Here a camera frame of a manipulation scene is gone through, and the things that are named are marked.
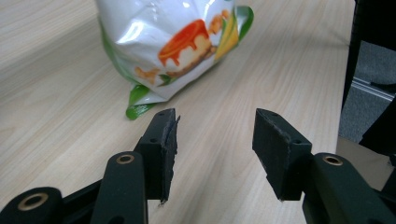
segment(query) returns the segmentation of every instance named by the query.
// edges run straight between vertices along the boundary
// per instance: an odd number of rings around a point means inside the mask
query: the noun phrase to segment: screw hole
[[[340,159],[335,158],[333,156],[325,156],[325,157],[323,157],[323,160],[326,161],[327,163],[329,163],[330,165],[340,166],[343,164],[343,162]]]
[[[110,219],[108,224],[122,224],[124,223],[125,219],[123,217],[117,216]]]
[[[133,160],[134,160],[134,156],[132,155],[122,155],[117,158],[117,163],[126,164],[132,162]]]
[[[30,211],[32,209],[41,206],[44,202],[47,201],[49,195],[47,193],[36,193],[24,198],[19,204],[18,209],[21,211]]]

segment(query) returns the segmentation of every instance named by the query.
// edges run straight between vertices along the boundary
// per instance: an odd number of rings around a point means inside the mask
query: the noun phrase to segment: snack bag
[[[96,0],[103,44],[132,83],[126,116],[168,101],[248,32],[250,7],[234,0]]]

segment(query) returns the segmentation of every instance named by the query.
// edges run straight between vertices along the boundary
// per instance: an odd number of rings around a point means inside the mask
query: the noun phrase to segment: printed dessert image
[[[209,36],[219,35],[220,32],[219,43],[213,46]],[[203,20],[193,21],[177,32],[162,47],[158,53],[158,59],[165,68],[165,74],[160,74],[159,68],[145,71],[136,67],[134,71],[151,85],[155,84],[156,76],[163,81],[160,86],[169,85],[213,54],[215,54],[214,60],[219,60],[237,43],[238,27],[235,15],[228,10],[222,10],[220,14],[213,17],[207,28]]]
[[[208,54],[213,53],[211,49],[212,42],[205,22],[197,20],[174,35],[161,49],[158,58],[164,67],[170,68],[167,75],[181,77],[209,56]]]

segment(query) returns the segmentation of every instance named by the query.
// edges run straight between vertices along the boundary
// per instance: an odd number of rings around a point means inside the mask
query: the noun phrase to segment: plastic bag
[[[234,0],[96,0],[103,44],[132,83],[126,116],[168,101],[248,32],[250,7]]]

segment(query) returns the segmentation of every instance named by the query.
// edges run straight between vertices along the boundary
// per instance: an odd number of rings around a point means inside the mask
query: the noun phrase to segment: wood grain surface
[[[153,115],[181,116],[170,200],[150,223],[305,223],[280,202],[251,149],[256,108],[335,152],[354,1],[237,1],[255,21],[221,63],[143,117],[102,47],[95,3],[0,3],[0,209],[36,187],[66,196],[133,150]]]

